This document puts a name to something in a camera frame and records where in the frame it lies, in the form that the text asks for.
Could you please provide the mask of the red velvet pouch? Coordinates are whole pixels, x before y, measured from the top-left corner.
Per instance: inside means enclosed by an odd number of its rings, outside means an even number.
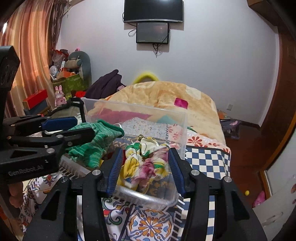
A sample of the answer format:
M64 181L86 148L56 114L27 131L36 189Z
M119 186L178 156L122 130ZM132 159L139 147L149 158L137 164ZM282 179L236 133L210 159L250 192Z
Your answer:
M122 166L125 164L126 159L127 157L126 157L125 150L122 150L122 163L121 163Z

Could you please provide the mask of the green cardboard box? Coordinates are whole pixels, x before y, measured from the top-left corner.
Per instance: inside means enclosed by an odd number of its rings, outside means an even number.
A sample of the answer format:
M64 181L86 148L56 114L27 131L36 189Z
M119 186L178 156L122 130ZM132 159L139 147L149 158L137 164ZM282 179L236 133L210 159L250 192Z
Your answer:
M88 81L83 80L79 74L52 81L53 87L62 86L62 91L65 97L69 99L72 97L72 91L84 91L88 88Z

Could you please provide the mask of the dark purple clothing pile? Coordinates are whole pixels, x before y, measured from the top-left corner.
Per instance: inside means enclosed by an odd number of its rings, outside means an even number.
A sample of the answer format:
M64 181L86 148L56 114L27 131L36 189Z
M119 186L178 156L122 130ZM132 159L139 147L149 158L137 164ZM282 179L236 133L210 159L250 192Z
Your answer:
M86 98L103 99L107 98L126 86L121 83L122 76L119 70L115 69L95 81L85 92Z

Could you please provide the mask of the patterned patchwork bed cover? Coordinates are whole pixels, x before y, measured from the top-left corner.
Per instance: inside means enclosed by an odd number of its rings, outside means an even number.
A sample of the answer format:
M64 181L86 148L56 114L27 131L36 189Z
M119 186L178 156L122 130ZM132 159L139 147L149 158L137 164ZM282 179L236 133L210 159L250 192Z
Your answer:
M192 168L216 179L230 174L229 147L192 131L187 132L187 137L185 160ZM88 173L89 170L64 157L58 172L25 182L18 218L22 232L26 231L39 205L60 177L74 179ZM125 198L104 198L102 206L109 237L111 240L180 240L189 202L177 195L173 206L155 208L148 204L140 206Z

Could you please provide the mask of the white heart wardrobe door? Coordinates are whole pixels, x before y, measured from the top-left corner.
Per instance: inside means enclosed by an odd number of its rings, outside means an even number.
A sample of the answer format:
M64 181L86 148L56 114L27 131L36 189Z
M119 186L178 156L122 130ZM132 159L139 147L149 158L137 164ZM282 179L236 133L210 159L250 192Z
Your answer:
M273 240L295 210L295 134L267 169L271 197L253 210L268 240Z

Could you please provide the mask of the white wall socket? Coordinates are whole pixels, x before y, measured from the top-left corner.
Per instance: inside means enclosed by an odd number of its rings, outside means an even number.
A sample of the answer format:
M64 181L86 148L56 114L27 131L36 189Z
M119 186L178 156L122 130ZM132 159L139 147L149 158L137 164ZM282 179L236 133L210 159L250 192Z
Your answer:
M233 108L233 105L232 104L228 104L227 105L227 110L231 110Z

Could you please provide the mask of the red gift box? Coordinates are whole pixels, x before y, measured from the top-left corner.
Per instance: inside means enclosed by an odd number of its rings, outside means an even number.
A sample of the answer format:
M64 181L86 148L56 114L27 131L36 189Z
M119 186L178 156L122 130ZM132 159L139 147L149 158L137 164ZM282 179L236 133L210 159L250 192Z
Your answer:
M31 96L27 97L23 100L23 107L24 109L32 109L36 105L40 104L44 100L46 100L48 97L47 90L39 90L36 93L32 94Z

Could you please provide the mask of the grey plush neck pillow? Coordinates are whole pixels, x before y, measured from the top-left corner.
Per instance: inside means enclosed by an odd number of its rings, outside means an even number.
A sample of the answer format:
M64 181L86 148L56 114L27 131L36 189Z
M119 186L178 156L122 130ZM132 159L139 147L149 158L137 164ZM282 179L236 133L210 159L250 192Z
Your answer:
M81 79L86 81L88 86L92 84L91 63L87 53L83 51L72 52L64 67L68 70L77 70Z

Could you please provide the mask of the small black wall monitor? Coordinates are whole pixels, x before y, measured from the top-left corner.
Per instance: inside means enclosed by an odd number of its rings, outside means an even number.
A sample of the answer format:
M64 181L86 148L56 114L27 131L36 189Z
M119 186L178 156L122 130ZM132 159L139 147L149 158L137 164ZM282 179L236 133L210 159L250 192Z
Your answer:
M141 22L137 23L137 44L168 44L170 35L169 23Z

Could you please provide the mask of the orange striped curtain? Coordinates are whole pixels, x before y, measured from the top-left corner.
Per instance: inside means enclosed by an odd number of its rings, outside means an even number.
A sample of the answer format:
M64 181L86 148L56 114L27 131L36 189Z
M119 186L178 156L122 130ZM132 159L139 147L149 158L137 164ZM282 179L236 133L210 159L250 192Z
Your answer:
M59 38L67 1L24 1L1 31L1 45L13 46L20 59L11 91L8 92L4 117L22 116L23 100L45 89L53 106L55 91L49 66Z

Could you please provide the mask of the red cushion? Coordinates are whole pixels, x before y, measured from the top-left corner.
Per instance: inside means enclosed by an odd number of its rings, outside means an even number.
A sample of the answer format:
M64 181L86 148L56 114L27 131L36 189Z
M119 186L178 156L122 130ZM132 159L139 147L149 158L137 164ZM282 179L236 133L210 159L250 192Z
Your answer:
M86 94L85 91L76 91L76 92L75 92L75 97L79 97L79 98L81 98L81 97L84 97L85 94Z

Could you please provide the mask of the clear plastic storage bin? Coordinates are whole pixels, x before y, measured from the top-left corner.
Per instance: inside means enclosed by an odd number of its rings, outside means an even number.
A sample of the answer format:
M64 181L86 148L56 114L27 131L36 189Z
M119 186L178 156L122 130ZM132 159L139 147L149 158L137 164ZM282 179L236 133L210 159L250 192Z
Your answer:
M124 158L114 196L153 209L178 202L168 150L185 157L187 115L183 112L124 102L83 98L86 121L103 120L125 132L109 151L123 149Z

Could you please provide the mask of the black speaker box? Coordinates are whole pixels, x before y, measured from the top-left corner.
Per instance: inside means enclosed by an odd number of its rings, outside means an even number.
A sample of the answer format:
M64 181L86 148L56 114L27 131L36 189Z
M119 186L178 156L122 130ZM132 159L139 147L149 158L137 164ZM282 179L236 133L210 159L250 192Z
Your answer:
M8 92L11 91L15 75L20 66L20 59L13 46L1 46L0 64L1 119L3 119L6 98Z

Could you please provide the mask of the green knitted cloth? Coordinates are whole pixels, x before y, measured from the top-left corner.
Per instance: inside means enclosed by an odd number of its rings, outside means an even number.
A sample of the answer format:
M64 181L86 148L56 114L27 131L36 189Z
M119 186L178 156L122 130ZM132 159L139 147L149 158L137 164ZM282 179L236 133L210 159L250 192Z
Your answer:
M121 138L125 132L119 126L111 125L104 120L95 123L81 123L71 130L92 128L95 136L91 142L68 148L68 155L75 161L82 161L85 166L97 168L100 160L107 153L110 145L116 138Z

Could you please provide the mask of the floral fabric scrunchie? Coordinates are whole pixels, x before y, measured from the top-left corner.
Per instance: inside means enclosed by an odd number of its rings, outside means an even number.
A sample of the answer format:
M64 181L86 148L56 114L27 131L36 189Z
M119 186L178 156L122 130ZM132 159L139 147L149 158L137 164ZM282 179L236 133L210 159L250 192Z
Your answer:
M147 193L152 182L168 176L168 151L168 144L139 135L136 142L125 148L127 159L121 167L117 185Z

